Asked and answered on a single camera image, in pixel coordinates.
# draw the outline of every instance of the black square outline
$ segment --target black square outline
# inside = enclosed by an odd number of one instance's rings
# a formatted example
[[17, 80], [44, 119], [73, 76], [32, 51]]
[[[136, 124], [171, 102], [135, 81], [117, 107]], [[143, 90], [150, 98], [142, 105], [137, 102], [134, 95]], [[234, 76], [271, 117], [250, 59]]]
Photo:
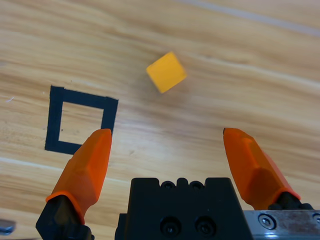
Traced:
[[48, 126], [44, 149], [73, 155], [81, 147], [81, 144], [59, 141], [64, 102], [103, 109], [101, 129], [110, 129], [111, 132], [113, 132], [118, 101], [119, 100], [107, 96], [97, 96], [68, 90], [64, 87], [51, 86]]

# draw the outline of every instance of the orange block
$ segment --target orange block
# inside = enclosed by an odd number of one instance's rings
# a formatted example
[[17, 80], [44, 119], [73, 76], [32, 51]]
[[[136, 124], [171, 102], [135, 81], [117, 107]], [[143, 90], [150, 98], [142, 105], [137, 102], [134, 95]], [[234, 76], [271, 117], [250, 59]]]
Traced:
[[185, 69], [172, 51], [148, 66], [146, 72], [162, 94], [187, 77]]

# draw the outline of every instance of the screw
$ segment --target screw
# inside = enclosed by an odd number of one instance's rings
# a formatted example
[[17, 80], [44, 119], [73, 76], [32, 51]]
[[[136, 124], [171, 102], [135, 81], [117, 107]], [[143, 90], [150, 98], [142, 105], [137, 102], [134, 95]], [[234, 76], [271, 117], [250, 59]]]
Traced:
[[318, 224], [320, 224], [320, 213], [315, 213], [313, 215], [313, 219], [316, 220]]
[[180, 233], [181, 223], [176, 217], [168, 216], [161, 220], [160, 230], [165, 237], [171, 239]]
[[163, 183], [161, 184], [161, 187], [162, 187], [162, 188], [165, 188], [165, 189], [173, 189], [173, 188], [175, 188], [176, 186], [175, 186], [175, 184], [174, 184], [173, 182], [171, 182], [171, 181], [165, 181], [165, 182], [163, 182]]
[[266, 229], [272, 230], [276, 228], [276, 221], [270, 215], [261, 214], [258, 220], [262, 227]]
[[199, 217], [195, 223], [195, 229], [205, 238], [210, 238], [216, 233], [216, 224], [208, 216]]

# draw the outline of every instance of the orange fingertip pad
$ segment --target orange fingertip pad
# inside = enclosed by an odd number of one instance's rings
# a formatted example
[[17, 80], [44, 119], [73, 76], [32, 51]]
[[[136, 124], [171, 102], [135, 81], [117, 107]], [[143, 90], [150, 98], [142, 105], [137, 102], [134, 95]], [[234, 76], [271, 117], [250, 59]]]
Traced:
[[233, 179], [247, 204], [255, 210], [267, 210], [283, 192], [300, 199], [252, 136], [236, 128], [225, 128], [223, 141]]
[[95, 131], [68, 161], [46, 201], [59, 195], [67, 196], [84, 224], [86, 211], [99, 199], [108, 169], [111, 143], [110, 129]]
[[164, 93], [187, 77], [185, 69], [173, 52], [169, 52], [146, 68], [154, 85]]

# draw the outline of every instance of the wooden table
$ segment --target wooden table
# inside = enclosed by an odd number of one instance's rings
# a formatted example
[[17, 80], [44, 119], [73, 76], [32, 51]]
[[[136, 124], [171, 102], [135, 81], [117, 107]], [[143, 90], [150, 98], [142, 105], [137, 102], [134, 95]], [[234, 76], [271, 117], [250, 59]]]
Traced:
[[[188, 77], [160, 94], [145, 69], [169, 51]], [[71, 157], [44, 150], [51, 85], [119, 99], [107, 177], [85, 216], [97, 240], [114, 239], [132, 178], [231, 178], [224, 127], [255, 137], [320, 209], [317, 0], [0, 0], [0, 218], [17, 221], [5, 239], [39, 237]], [[65, 103], [60, 140], [83, 143], [101, 119]]]

